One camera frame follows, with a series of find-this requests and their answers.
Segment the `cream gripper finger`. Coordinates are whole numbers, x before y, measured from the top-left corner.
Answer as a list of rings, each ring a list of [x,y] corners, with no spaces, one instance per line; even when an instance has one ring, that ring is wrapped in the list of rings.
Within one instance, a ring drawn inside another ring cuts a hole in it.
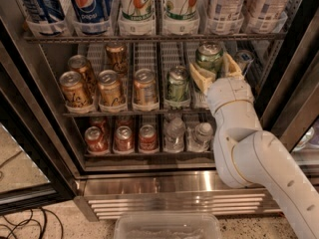
[[[190,63],[189,69],[192,79],[198,88],[206,95],[209,87],[216,80],[216,74],[201,68],[197,63]]]
[[[244,79],[240,67],[228,53],[224,53],[222,57],[221,76],[223,78],[235,78],[238,80]]]

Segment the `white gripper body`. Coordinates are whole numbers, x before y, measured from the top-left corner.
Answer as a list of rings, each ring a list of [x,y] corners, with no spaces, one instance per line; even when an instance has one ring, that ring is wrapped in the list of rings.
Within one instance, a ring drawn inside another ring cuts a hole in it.
[[[214,115],[218,109],[233,102],[253,103],[251,87],[237,78],[217,79],[206,92],[206,102]]]

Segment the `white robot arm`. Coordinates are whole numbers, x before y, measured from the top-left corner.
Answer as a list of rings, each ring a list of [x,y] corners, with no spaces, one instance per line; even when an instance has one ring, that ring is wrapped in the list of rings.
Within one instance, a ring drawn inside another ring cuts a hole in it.
[[[262,128],[251,87],[230,55],[223,76],[189,65],[216,121],[213,152],[220,179],[231,188],[264,186],[299,239],[319,239],[319,193],[282,142]]]

